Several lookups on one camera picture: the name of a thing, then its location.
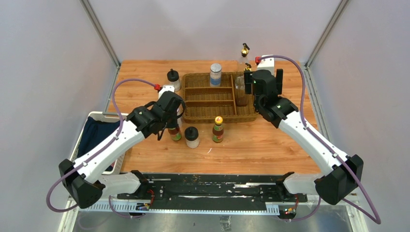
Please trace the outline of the clear oil bottle gold spout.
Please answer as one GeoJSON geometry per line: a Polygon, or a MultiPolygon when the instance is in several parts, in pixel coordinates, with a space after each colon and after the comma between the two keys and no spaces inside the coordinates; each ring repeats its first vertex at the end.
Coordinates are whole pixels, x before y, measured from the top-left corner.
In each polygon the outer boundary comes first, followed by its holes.
{"type": "Polygon", "coordinates": [[[244,70],[247,70],[249,68],[249,59],[248,59],[248,54],[249,54],[249,46],[246,43],[243,43],[243,48],[241,49],[240,57],[237,60],[237,72],[243,72],[244,70]]]}

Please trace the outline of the oil bottle with brown residue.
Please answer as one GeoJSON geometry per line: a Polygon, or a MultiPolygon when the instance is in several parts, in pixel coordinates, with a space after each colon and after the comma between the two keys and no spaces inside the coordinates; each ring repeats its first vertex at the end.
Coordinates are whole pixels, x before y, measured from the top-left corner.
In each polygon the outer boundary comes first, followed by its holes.
{"type": "Polygon", "coordinates": [[[236,106],[246,106],[248,104],[248,99],[245,91],[245,71],[250,71],[251,65],[248,62],[239,63],[236,72],[236,77],[234,78],[234,95],[236,106]]]}

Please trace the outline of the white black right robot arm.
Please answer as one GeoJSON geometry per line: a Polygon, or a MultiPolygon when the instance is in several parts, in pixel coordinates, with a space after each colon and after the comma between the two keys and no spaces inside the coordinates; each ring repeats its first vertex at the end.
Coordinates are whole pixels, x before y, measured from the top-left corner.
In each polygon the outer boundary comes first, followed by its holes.
{"type": "Polygon", "coordinates": [[[269,70],[245,71],[245,92],[254,95],[254,108],[275,128],[288,134],[315,161],[319,174],[288,172],[279,180],[276,195],[288,202],[295,194],[319,195],[338,204],[358,187],[363,160],[350,156],[324,138],[289,99],[280,96],[281,80],[269,70]]]}

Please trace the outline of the sauce bottle yellow cap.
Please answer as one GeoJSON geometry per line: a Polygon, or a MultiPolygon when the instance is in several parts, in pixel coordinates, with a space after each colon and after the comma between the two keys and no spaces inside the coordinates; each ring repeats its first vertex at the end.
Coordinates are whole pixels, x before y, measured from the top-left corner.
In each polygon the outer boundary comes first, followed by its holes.
{"type": "Polygon", "coordinates": [[[215,143],[220,143],[223,141],[224,127],[223,127],[223,118],[221,116],[215,117],[212,132],[213,132],[212,139],[215,143]]]}
{"type": "Polygon", "coordinates": [[[173,141],[179,141],[182,138],[182,134],[180,131],[180,127],[176,126],[174,128],[168,128],[168,132],[170,134],[170,137],[173,141]]]}

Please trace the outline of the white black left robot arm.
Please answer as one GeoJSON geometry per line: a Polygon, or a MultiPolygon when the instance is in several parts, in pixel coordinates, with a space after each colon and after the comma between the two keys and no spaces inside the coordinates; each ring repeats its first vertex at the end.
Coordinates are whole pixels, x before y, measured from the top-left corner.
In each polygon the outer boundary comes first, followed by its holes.
{"type": "Polygon", "coordinates": [[[134,145],[150,135],[160,140],[163,131],[177,124],[182,115],[178,108],[185,106],[183,99],[172,91],[164,92],[157,101],[135,108],[120,121],[120,126],[91,151],[59,164],[63,186],[79,208],[94,205],[101,197],[128,193],[135,199],[148,194],[148,181],[138,171],[126,174],[103,175],[106,168],[134,145]]]}

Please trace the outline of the silver-lid shaker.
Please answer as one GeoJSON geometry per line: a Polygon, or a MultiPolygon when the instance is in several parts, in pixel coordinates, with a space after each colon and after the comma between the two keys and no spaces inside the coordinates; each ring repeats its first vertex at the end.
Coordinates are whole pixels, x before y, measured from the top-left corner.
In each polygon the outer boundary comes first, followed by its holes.
{"type": "Polygon", "coordinates": [[[219,63],[213,63],[210,66],[210,79],[209,83],[211,87],[220,87],[221,76],[222,76],[222,66],[219,63]]]}

